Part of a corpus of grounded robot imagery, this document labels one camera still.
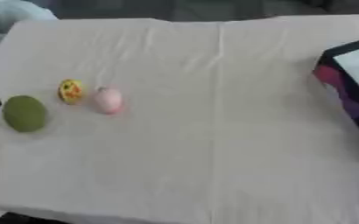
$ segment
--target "table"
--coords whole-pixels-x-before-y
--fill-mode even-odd
[[[72,223],[359,223],[359,130],[310,74],[359,16],[229,23],[18,24],[0,98],[33,95],[40,132],[0,113],[0,208]],[[119,88],[115,116],[56,96]]]

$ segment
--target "ball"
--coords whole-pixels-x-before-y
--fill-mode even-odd
[[[28,95],[11,97],[3,108],[4,120],[18,132],[33,132],[45,126],[46,108]]]
[[[98,109],[107,115],[115,114],[123,105],[121,93],[112,87],[99,88],[94,99]]]
[[[60,84],[58,94],[64,103],[76,104],[83,98],[83,85],[79,80],[64,80]]]

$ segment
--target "smiley face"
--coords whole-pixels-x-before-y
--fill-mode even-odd
[[[59,87],[59,97],[67,104],[75,104],[83,97],[83,86],[79,80],[64,80]]]

